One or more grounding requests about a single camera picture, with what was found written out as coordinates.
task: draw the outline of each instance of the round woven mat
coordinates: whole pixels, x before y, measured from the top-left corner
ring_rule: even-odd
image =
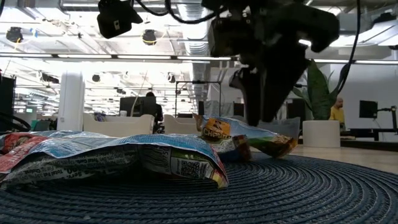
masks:
[[[226,164],[230,186],[173,180],[0,191],[0,223],[398,223],[398,176],[288,156]]]

